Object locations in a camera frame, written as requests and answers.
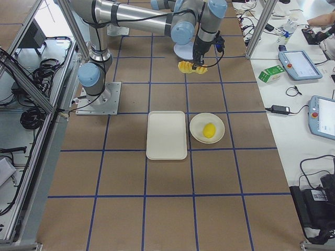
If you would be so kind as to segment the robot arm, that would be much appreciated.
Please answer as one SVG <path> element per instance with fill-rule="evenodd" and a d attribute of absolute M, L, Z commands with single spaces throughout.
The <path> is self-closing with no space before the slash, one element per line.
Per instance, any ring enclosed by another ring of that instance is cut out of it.
<path fill-rule="evenodd" d="M 224 52 L 225 1 L 69 1 L 86 28 L 88 62 L 79 68 L 87 94 L 79 112 L 117 106 L 120 113 L 185 110 L 181 77 L 208 70 L 205 54 Z"/>

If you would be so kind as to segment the person forearm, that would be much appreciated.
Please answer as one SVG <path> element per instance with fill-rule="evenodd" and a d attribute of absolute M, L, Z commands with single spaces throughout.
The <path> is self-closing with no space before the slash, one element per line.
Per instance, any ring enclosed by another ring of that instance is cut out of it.
<path fill-rule="evenodd" d="M 322 26 L 329 26 L 334 24 L 334 12 L 328 14 L 322 14 L 315 18 L 311 18 L 307 20 L 307 23 L 313 27 L 322 27 Z"/>

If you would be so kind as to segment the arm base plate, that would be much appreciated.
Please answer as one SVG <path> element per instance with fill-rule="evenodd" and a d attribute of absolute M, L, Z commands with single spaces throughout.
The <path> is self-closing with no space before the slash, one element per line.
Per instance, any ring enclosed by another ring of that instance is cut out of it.
<path fill-rule="evenodd" d="M 95 97 L 87 95 L 82 87 L 81 95 L 86 96 L 77 103 L 75 113 L 78 116 L 117 115 L 121 93 L 121 82 L 105 84 L 104 92 L 94 101 Z"/>
<path fill-rule="evenodd" d="M 110 36 L 110 37 L 128 36 L 129 35 L 129 28 L 114 26 L 114 25 L 110 24 L 107 27 L 107 35 Z"/>

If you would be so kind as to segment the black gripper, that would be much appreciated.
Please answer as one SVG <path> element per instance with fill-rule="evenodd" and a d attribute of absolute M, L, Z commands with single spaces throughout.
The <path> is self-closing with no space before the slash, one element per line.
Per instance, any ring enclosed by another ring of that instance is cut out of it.
<path fill-rule="evenodd" d="M 225 53 L 225 40 L 220 35 L 220 31 L 218 31 L 214 38 L 211 39 L 209 42 L 204 41 L 202 38 L 200 38 L 199 35 L 196 35 L 194 45 L 193 45 L 193 61 L 192 61 L 192 70 L 197 70 L 199 62 L 200 66 L 203 66 L 205 64 L 203 57 L 204 55 L 209 51 L 210 47 L 214 45 L 215 48 L 219 53 L 222 53 L 224 55 Z"/>

